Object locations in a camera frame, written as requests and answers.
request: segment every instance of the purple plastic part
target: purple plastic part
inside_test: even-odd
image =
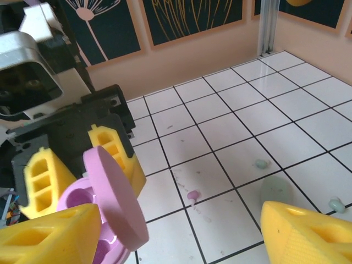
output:
[[[199,198],[199,196],[200,196],[200,193],[198,192],[198,191],[196,191],[196,190],[194,190],[194,191],[190,191],[188,194],[187,194],[187,198],[188,199],[193,199],[193,200],[195,200],[195,201],[197,201],[197,199]]]
[[[102,227],[93,264],[122,264],[149,240],[142,210],[117,162],[102,147],[84,153],[89,177],[72,183],[61,195],[57,211],[95,203]]]

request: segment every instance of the pink plastic lid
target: pink plastic lid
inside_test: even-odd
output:
[[[149,240],[147,225],[133,189],[113,157],[101,146],[83,154],[97,204],[111,230],[130,251]]]

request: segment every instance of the teal bead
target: teal bead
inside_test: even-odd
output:
[[[262,160],[262,159],[257,159],[255,161],[255,167],[257,167],[258,169],[266,169],[268,167],[269,163]]]
[[[329,202],[329,207],[338,213],[344,213],[346,211],[346,207],[340,199],[331,199]]]

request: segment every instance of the pink container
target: pink container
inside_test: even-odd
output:
[[[147,225],[133,189],[117,162],[102,147],[83,154],[89,175],[72,183],[57,211],[81,204],[99,206],[102,229],[93,264],[122,264],[149,240]]]

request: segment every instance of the dark blue poster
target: dark blue poster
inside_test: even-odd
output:
[[[243,0],[143,0],[153,44],[243,19]]]
[[[62,7],[87,66],[140,50],[126,0],[62,0]]]
[[[330,29],[338,27],[345,0],[281,0],[279,11]],[[261,0],[255,0],[254,15],[260,14]]]

